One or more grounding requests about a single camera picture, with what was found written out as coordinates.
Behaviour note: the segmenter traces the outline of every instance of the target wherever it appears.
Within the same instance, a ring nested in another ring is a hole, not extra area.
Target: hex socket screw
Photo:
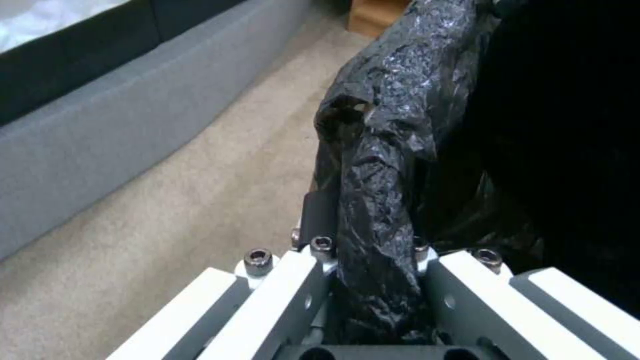
[[[335,244],[333,240],[328,236],[316,236],[311,239],[311,243],[309,244],[311,249],[311,254],[316,257],[316,259],[327,262],[333,259],[333,254],[335,252]]]
[[[246,273],[251,276],[265,276],[273,269],[273,255],[267,249],[252,249],[244,255]]]
[[[476,249],[471,253],[480,263],[496,274],[500,274],[502,256],[492,249]]]

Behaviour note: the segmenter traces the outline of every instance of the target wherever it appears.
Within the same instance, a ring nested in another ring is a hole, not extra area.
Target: bolt head
[[[244,255],[244,267],[250,276],[265,276],[273,269],[273,255],[267,249],[252,249]]]

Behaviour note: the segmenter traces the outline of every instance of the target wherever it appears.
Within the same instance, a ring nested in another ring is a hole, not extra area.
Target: gray sofa
[[[283,49],[310,0],[248,0],[0,127],[0,259],[184,145]]]

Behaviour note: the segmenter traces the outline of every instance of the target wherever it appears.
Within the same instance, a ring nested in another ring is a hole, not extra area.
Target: garbage bag
[[[479,159],[456,145],[465,135],[451,133],[497,24],[490,5],[412,1],[340,70],[319,107],[314,179],[320,190],[338,183],[340,191],[334,293],[344,312],[342,342],[431,341],[414,260],[414,237],[422,234],[412,218],[429,214],[421,205],[445,193],[428,191],[429,184],[457,182],[437,212],[444,215],[420,230],[426,234],[442,230],[476,193]],[[460,163],[440,166],[441,157]]]

